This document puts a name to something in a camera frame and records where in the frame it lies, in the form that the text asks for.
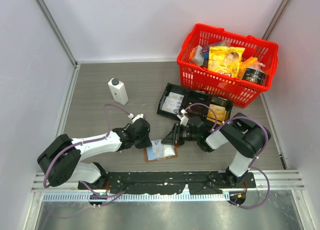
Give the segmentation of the brown leather card holder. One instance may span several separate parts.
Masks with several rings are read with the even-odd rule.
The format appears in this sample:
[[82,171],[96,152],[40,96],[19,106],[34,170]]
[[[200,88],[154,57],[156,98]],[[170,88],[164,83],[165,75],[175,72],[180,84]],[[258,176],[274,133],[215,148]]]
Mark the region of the brown leather card holder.
[[147,162],[154,162],[175,158],[178,153],[176,146],[163,144],[161,140],[153,140],[151,146],[144,149],[144,155]]

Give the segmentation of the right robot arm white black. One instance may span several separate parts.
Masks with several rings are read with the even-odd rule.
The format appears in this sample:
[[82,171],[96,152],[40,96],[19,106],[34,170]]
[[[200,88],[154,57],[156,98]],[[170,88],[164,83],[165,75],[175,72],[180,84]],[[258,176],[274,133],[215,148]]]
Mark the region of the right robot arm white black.
[[254,159],[258,158],[270,138],[267,128],[238,113],[213,130],[199,116],[187,118],[186,123],[175,124],[161,143],[182,146],[186,141],[193,141],[207,153],[230,143],[236,149],[236,154],[225,171],[225,181],[230,187],[236,188],[244,182]]

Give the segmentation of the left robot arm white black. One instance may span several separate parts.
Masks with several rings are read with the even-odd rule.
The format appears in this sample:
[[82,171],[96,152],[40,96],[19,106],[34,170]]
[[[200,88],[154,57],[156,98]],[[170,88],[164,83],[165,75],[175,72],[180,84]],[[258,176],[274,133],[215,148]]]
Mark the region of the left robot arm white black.
[[106,171],[99,163],[86,164],[83,160],[131,147],[150,147],[150,128],[147,120],[136,118],[124,128],[114,128],[102,135],[82,139],[67,134],[58,136],[37,159],[44,173],[43,186],[58,187],[67,181],[77,181],[102,189],[107,183]]

